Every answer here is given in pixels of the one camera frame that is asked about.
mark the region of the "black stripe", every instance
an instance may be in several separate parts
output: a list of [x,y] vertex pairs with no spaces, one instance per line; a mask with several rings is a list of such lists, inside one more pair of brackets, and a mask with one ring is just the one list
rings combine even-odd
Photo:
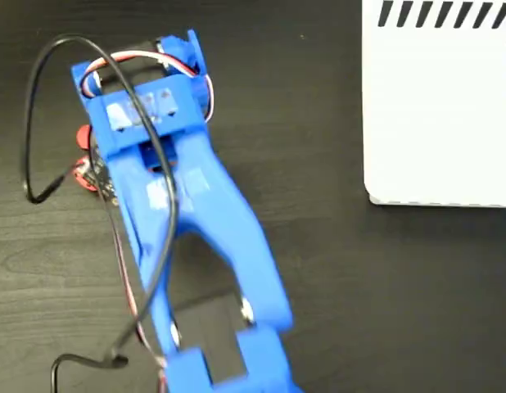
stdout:
[[468,16],[469,10],[472,8],[472,2],[463,2],[463,5],[460,7],[459,14],[457,15],[457,20],[455,21],[455,29],[458,29],[463,25],[466,16]]
[[390,0],[382,2],[381,16],[378,19],[378,27],[386,25],[387,17],[390,15],[391,6],[393,6],[393,2]]
[[475,20],[475,23],[473,24],[474,29],[478,29],[481,27],[482,22],[486,18],[486,15],[488,15],[488,12],[491,9],[491,6],[493,6],[492,2],[483,2],[482,7],[479,11],[479,15],[477,15],[477,19]]
[[502,22],[504,21],[504,18],[506,17],[506,2],[503,3],[502,7],[499,10],[499,14],[495,18],[495,22],[493,22],[493,28],[498,29]]
[[443,2],[440,7],[439,16],[436,18],[435,27],[439,29],[444,24],[446,17],[450,13],[451,6],[453,6],[453,2]]
[[433,2],[423,2],[420,12],[418,13],[417,27],[423,27],[426,22],[427,15],[430,13]]
[[402,3],[402,8],[400,8],[399,21],[397,22],[397,27],[403,27],[408,19],[409,12],[411,11],[411,6],[413,5],[413,1],[407,1]]

